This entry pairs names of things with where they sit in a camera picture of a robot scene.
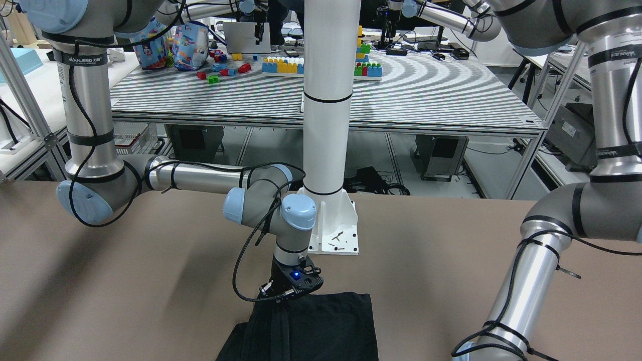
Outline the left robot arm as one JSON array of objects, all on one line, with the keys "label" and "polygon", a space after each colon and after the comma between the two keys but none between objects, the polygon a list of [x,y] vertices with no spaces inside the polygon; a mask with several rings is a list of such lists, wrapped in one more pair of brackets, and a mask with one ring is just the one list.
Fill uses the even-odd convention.
[{"label": "left robot arm", "polygon": [[640,1],[490,1],[523,55],[550,53],[573,35],[588,47],[597,166],[586,183],[541,198],[483,328],[454,360],[525,360],[562,251],[582,238],[640,242]]}]

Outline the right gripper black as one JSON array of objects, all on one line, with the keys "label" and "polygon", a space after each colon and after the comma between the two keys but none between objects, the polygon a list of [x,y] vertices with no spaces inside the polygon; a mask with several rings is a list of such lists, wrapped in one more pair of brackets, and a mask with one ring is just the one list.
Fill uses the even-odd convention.
[{"label": "right gripper black", "polygon": [[270,287],[268,296],[295,296],[300,292],[299,281],[302,269],[299,265],[291,266],[280,263],[276,257],[271,260]]}]

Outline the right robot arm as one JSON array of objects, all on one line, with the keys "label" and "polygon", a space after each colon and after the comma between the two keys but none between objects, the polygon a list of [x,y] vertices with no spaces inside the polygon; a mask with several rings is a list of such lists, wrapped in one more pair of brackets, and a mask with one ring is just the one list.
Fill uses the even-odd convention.
[{"label": "right robot arm", "polygon": [[19,6],[50,41],[58,64],[72,157],[57,196],[67,211],[85,226],[101,228],[147,191],[226,194],[227,220],[276,237],[270,279],[256,297],[243,296],[233,285],[241,299],[280,302],[321,288],[321,271],[307,254],[317,209],[308,196],[289,194],[294,166],[221,166],[115,151],[106,50],[115,45],[116,34],[145,28],[165,9],[162,1],[20,1]]}]

